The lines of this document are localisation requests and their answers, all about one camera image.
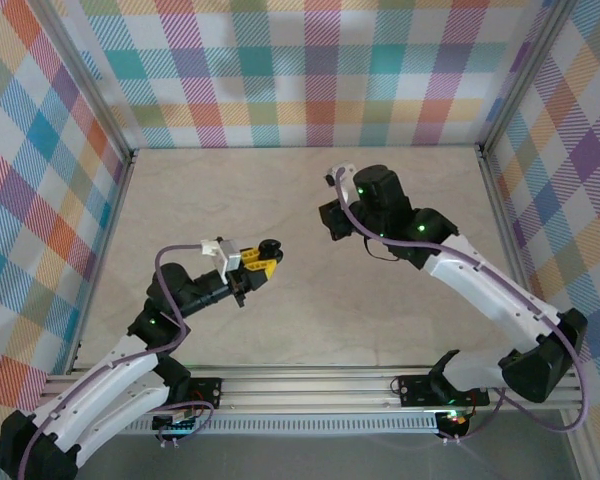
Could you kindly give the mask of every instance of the black mounting bracket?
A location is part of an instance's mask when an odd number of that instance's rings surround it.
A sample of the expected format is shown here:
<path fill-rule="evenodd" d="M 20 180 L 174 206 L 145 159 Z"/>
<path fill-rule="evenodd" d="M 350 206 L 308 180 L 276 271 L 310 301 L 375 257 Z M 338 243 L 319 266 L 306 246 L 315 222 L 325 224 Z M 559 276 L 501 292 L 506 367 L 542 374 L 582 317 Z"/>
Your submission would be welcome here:
<path fill-rule="evenodd" d="M 455 437 L 464 437 L 467 433 L 469 433 L 469 427 L 471 425 L 471 419 L 467 418 L 462 423 L 458 423 L 458 421 L 453 421 L 450 419 L 446 413 L 438 412 L 436 413 L 436 423 L 438 424 L 438 432 L 436 436 L 440 438 L 449 438 Z"/>
<path fill-rule="evenodd" d="M 204 400 L 213 405 L 213 408 L 218 408 L 220 406 L 220 398 L 222 397 L 222 379 L 216 377 L 192 377 L 189 379 L 188 392 L 191 400 Z"/>
<path fill-rule="evenodd" d="M 454 392 L 449 402 L 440 400 L 438 394 L 431 388 L 430 375 L 402 375 L 398 378 L 400 405 L 402 407 L 478 407 L 489 405 L 489 394 L 474 388 L 467 392 Z"/>
<path fill-rule="evenodd" d="M 213 405 L 213 408 L 220 406 L 220 398 L 222 396 L 222 379 L 216 377 L 190 378 L 187 387 L 188 400 L 203 400 Z M 185 419 L 179 422 L 174 422 L 173 417 L 167 415 L 155 415 L 151 422 L 152 430 L 164 428 L 165 433 L 162 436 L 165 440 L 170 441 L 184 437 L 181 434 L 169 434 L 169 430 L 193 430 L 196 428 L 197 416 L 195 412 L 197 408 L 188 408 L 185 413 Z"/>

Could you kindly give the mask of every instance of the enclosure wall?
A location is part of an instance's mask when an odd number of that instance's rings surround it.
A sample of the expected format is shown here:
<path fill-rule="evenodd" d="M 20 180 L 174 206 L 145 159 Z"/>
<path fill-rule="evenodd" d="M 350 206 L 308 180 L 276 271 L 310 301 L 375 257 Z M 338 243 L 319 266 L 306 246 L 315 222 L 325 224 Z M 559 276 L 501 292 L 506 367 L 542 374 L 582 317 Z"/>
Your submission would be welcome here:
<path fill-rule="evenodd" d="M 169 148 L 473 144 L 554 1 L 53 3 L 129 143 Z"/>
<path fill-rule="evenodd" d="M 534 291 L 589 319 L 600 441 L 600 0 L 581 0 L 491 157 Z"/>
<path fill-rule="evenodd" d="M 0 1 L 0 423 L 64 363 L 122 169 L 26 2 Z"/>

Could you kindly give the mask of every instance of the colorful plaid wall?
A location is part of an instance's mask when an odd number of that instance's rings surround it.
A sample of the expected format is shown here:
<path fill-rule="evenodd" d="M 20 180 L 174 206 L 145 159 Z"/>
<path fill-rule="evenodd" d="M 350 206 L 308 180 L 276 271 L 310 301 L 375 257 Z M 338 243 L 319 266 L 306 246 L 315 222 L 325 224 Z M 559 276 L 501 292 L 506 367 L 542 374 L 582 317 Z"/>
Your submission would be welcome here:
<path fill-rule="evenodd" d="M 24 0 L 0 0 L 0 423 L 67 355 L 121 157 Z"/>
<path fill-rule="evenodd" d="M 589 318 L 600 440 L 600 0 L 577 4 L 495 153 L 534 290 Z"/>
<path fill-rule="evenodd" d="M 474 143 L 550 3 L 54 1 L 151 148 Z"/>
<path fill-rule="evenodd" d="M 520 46 L 520 50 L 518 50 L 514 61 L 509 67 L 509 71 L 507 72 L 507 75 L 500 86 L 500 90 L 498 91 L 498 96 L 491 105 L 487 119 L 480 129 L 480 134 L 478 135 L 478 138 L 475 139 L 475 143 L 483 144 L 486 140 L 493 123 L 496 121 L 498 114 L 502 111 L 505 100 L 509 96 L 509 93 L 511 93 L 511 87 L 518 77 L 520 69 L 527 63 L 533 54 L 533 44 L 538 35 L 541 33 L 544 22 L 547 19 L 547 15 L 549 15 L 552 7 L 557 1 L 558 0 L 543 0 L 542 6 L 536 14 L 531 27 L 527 31 L 524 42 L 522 42 L 522 45 Z"/>

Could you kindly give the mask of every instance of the marble-patterned surface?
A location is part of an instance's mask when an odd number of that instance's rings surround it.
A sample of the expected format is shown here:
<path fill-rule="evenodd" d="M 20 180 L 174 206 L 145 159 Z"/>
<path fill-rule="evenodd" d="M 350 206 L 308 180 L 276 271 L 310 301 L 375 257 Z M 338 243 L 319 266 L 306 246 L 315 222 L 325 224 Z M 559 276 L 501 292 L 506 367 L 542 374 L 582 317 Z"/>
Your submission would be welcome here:
<path fill-rule="evenodd" d="M 142 151 L 78 364 L 113 346 L 145 300 L 156 252 L 202 238 L 282 242 L 272 281 L 239 309 L 227 299 L 188 319 L 175 357 L 185 364 L 426 365 L 451 348 L 505 341 L 477 310 L 406 262 L 369 257 L 360 237 L 332 242 L 318 206 L 335 198 L 323 175 L 351 161 L 398 172 L 412 205 L 440 210 L 498 267 L 505 260 L 472 148 L 298 148 Z M 386 253 L 381 245 L 371 246 Z M 168 254 L 192 277 L 197 253 Z"/>

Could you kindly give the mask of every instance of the wire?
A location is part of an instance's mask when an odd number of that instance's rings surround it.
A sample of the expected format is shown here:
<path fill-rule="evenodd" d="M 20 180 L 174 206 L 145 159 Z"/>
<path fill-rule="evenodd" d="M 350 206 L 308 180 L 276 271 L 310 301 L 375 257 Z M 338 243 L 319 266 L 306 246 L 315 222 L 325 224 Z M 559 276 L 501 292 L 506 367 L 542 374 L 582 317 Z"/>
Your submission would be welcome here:
<path fill-rule="evenodd" d="M 476 414 L 476 406 L 478 405 L 478 397 L 476 396 L 476 394 L 473 390 L 471 390 L 469 393 L 471 395 L 471 399 L 473 400 L 473 409 L 471 410 L 471 414 L 469 415 L 469 418 L 471 418 Z"/>
<path fill-rule="evenodd" d="M 391 380 L 391 383 L 389 384 L 389 389 L 391 390 L 392 393 L 394 393 L 396 395 L 400 395 L 400 392 L 397 391 L 395 388 L 393 388 L 393 383 L 397 380 L 398 380 L 398 377 L 395 377 L 393 380 Z"/>
<path fill-rule="evenodd" d="M 355 215 L 349 208 L 349 205 L 347 204 L 346 200 L 344 199 L 344 194 L 342 191 L 342 182 L 341 182 L 342 175 L 344 174 L 344 172 L 345 172 L 344 168 L 339 168 L 338 171 L 336 172 L 335 187 L 336 187 L 336 193 L 338 194 L 338 201 L 340 202 L 340 207 L 342 208 L 344 214 L 347 216 L 347 218 L 353 224 L 353 226 L 358 230 L 358 232 L 360 232 L 362 235 L 369 237 L 373 240 L 377 240 L 378 242 L 381 242 L 385 245 L 391 245 L 391 246 L 396 246 L 396 247 L 406 247 L 406 248 L 427 248 L 427 249 L 438 250 L 440 252 L 447 253 L 447 254 L 457 258 L 458 260 L 461 260 L 462 262 L 464 262 L 465 264 L 467 264 L 471 267 L 478 267 L 480 265 L 480 262 L 476 261 L 474 258 L 470 257 L 469 255 L 467 255 L 463 252 L 460 252 L 454 248 L 447 247 L 446 245 L 439 245 L 439 244 L 430 243 L 430 242 L 408 242 L 408 241 L 402 241 L 402 240 L 393 240 L 393 239 L 381 237 L 380 235 L 376 235 L 375 233 L 370 231 L 368 228 L 366 228 L 364 225 L 362 225 L 358 221 L 358 219 L 355 217 Z M 494 270 L 492 270 L 491 268 L 489 268 L 487 266 L 482 266 L 481 272 L 484 272 L 484 274 L 487 275 L 489 278 L 491 278 L 491 280 L 493 280 L 497 285 L 499 285 L 504 290 L 509 292 L 509 294 L 511 294 L 511 296 L 513 298 L 515 298 L 523 306 L 527 307 L 534 315 L 538 316 L 540 318 L 540 320 L 556 335 L 556 337 L 558 337 L 560 342 L 562 342 L 564 348 L 567 350 L 567 353 L 569 354 L 569 356 L 571 357 L 571 360 L 573 361 L 573 366 L 574 366 L 576 373 L 578 374 L 578 378 L 580 380 L 580 391 L 582 393 L 582 407 L 581 407 L 580 411 L 578 412 L 578 416 L 577 416 L 576 420 L 573 423 L 571 423 L 570 425 L 565 425 L 565 426 L 552 425 L 552 424 L 547 423 L 544 420 L 536 417 L 533 413 L 531 413 L 530 411 L 525 409 L 518 402 L 516 402 L 515 400 L 512 400 L 509 396 L 507 396 L 506 390 L 496 389 L 496 392 L 498 393 L 498 395 L 500 395 L 502 400 L 508 402 L 509 404 L 511 404 L 518 410 L 520 410 L 522 413 L 524 413 L 526 416 L 531 418 L 535 423 L 537 423 L 538 425 L 541 425 L 542 427 L 546 428 L 549 431 L 556 432 L 556 433 L 567 433 L 567 432 L 572 432 L 573 430 L 576 430 L 577 428 L 580 428 L 584 424 L 584 422 L 587 418 L 587 414 L 589 412 L 589 402 L 590 402 L 589 401 L 589 389 L 587 386 L 586 375 L 584 373 L 584 367 L 582 365 L 582 362 L 580 361 L 580 357 L 578 356 L 578 353 L 573 348 L 573 345 L 567 339 L 567 337 L 564 335 L 564 333 L 562 333 L 562 331 L 558 328 L 557 325 L 555 325 L 532 301 L 530 301 L 525 295 L 523 295 L 516 286 L 511 284 L 511 280 L 509 280 L 507 278 L 503 278 L 497 272 L 495 272 Z"/>
<path fill-rule="evenodd" d="M 367 251 L 367 253 L 369 254 L 369 256 L 371 256 L 377 260 L 383 260 L 385 262 L 397 262 L 398 260 L 400 260 L 399 258 L 385 258 L 385 257 L 379 257 L 378 255 L 374 255 L 369 250 L 369 239 L 367 237 L 364 237 L 363 242 L 364 242 L 364 248 Z"/>
<path fill-rule="evenodd" d="M 465 440 L 468 440 L 469 438 L 474 437 L 477 433 L 479 433 L 482 430 L 484 430 L 485 428 L 487 428 L 491 424 L 491 422 L 493 422 L 493 420 L 496 418 L 496 415 L 498 414 L 498 412 L 502 408 L 502 405 L 504 405 L 504 398 L 500 397 L 500 399 L 498 400 L 498 403 L 496 403 L 496 406 L 491 411 L 491 413 L 489 413 L 489 415 L 478 425 L 477 428 L 475 428 L 472 432 L 468 433 L 467 435 L 463 436 L 462 437 L 462 442 L 464 442 Z M 405 447 L 405 446 L 402 446 L 402 445 L 395 445 L 395 444 L 393 444 L 393 443 L 391 443 L 389 441 L 383 440 L 382 438 L 376 438 L 373 435 L 365 436 L 365 438 L 368 438 L 369 440 L 371 440 L 374 443 L 378 443 L 378 444 L 380 444 L 382 446 L 388 447 L 388 448 L 390 448 L 392 450 L 396 450 L 396 451 L 402 452 L 402 453 L 412 453 L 412 452 L 416 452 L 416 451 L 427 450 L 429 448 L 441 445 L 440 441 L 435 441 L 435 442 L 430 443 L 428 445 L 418 445 L 418 446 L 415 446 L 415 447 Z"/>
<path fill-rule="evenodd" d="M 194 391 L 193 391 L 193 394 L 194 394 L 194 395 L 197 395 L 197 397 L 200 399 L 200 401 L 202 401 L 202 402 L 204 402 L 204 401 L 205 401 L 205 400 L 204 400 L 204 397 L 202 396 L 202 394 L 201 394 L 199 391 L 197 391 L 197 390 L 194 390 Z M 196 418 L 200 418 L 200 417 L 202 416 L 202 414 L 203 414 L 203 413 L 204 413 L 204 406 L 202 406 L 202 408 L 200 408 L 200 413 L 198 413 L 198 414 L 196 415 Z"/>
<path fill-rule="evenodd" d="M 180 345 L 182 343 L 182 341 L 187 336 L 186 325 L 184 323 L 184 318 L 182 317 L 182 313 L 180 312 L 180 309 L 178 308 L 178 305 L 176 304 L 176 301 L 173 299 L 171 292 L 169 292 L 169 288 L 167 287 L 167 282 L 164 280 L 164 275 L 162 274 L 162 270 L 160 269 L 160 260 L 162 259 L 162 256 L 165 253 L 173 251 L 173 250 L 200 250 L 201 248 L 202 247 L 199 244 L 170 245 L 168 247 L 164 247 L 163 249 L 161 249 L 156 254 L 156 258 L 154 260 L 154 267 L 155 267 L 155 271 L 156 271 L 156 278 L 158 280 L 158 284 L 160 285 L 160 288 L 162 289 L 162 292 L 164 293 L 164 296 L 167 299 L 167 302 L 169 303 L 169 306 L 171 307 L 171 310 L 173 311 L 173 313 L 176 317 L 176 323 L 178 324 L 178 327 L 180 327 L 180 331 L 179 331 L 176 339 L 173 340 L 171 343 L 168 343 L 167 345 L 163 345 L 162 347 L 152 348 L 150 350 L 145 350 L 143 352 L 129 355 L 128 357 L 122 357 L 117 360 L 113 360 L 111 363 L 105 364 L 105 365 L 101 366 L 100 368 L 98 368 L 91 375 L 89 375 L 84 380 L 82 380 L 81 383 L 76 385 L 76 387 L 71 392 L 69 392 L 66 396 L 64 396 L 64 398 L 60 401 L 60 403 L 58 403 L 56 408 L 53 409 L 49 413 L 49 416 L 42 421 L 42 423 L 40 424 L 38 429 L 31 436 L 31 439 L 29 440 L 29 443 L 27 443 L 27 446 L 24 449 L 24 453 L 22 454 L 22 459 L 20 460 L 20 466 L 18 467 L 18 477 L 17 477 L 18 480 L 25 480 L 25 471 L 27 468 L 27 463 L 29 461 L 29 457 L 31 456 L 31 450 L 33 449 L 33 446 L 38 441 L 38 439 L 40 438 L 40 436 L 42 435 L 44 430 L 51 424 L 54 417 L 58 418 L 58 416 L 61 415 L 61 411 L 69 404 L 69 402 L 71 402 L 71 400 L 73 400 L 80 392 L 82 392 L 87 385 L 89 385 L 91 382 L 93 382 L 95 378 L 97 378 L 99 375 L 103 374 L 104 372 L 106 372 L 109 369 L 116 368 L 121 363 L 129 363 L 132 360 L 136 360 L 138 358 L 145 357 L 147 355 L 152 355 L 154 353 L 160 353 L 160 352 L 164 352 L 167 350 L 175 349 L 178 347 L 178 345 Z"/>
<path fill-rule="evenodd" d="M 213 417 L 213 414 L 215 413 L 216 409 L 214 408 L 213 404 L 209 403 L 209 402 L 205 402 L 204 400 L 192 400 L 190 402 L 182 402 L 182 403 L 174 403 L 172 405 L 164 405 L 158 408 L 154 408 L 153 410 L 151 410 L 152 412 L 155 411 L 162 411 L 162 410 L 173 410 L 175 408 L 183 408 L 183 407 L 207 407 L 209 409 L 209 415 L 207 416 L 207 418 L 205 419 L 205 421 L 202 423 L 202 425 L 200 425 L 198 428 L 196 428 L 195 430 L 193 430 L 191 433 L 188 433 L 187 435 L 185 435 L 184 437 L 180 438 L 178 441 L 182 442 L 183 440 L 187 439 L 187 438 L 191 438 L 192 436 L 196 435 L 197 433 L 199 433 L 201 430 L 205 429 L 209 423 L 211 422 L 211 418 Z M 160 427 L 160 430 L 158 430 L 158 440 L 160 440 L 160 442 L 162 443 L 162 445 L 165 445 L 167 443 L 167 441 L 162 437 L 162 432 L 164 431 L 164 429 L 166 428 L 166 425 L 163 425 L 162 427 Z M 173 446 L 177 447 L 177 443 L 175 441 L 172 441 Z"/>

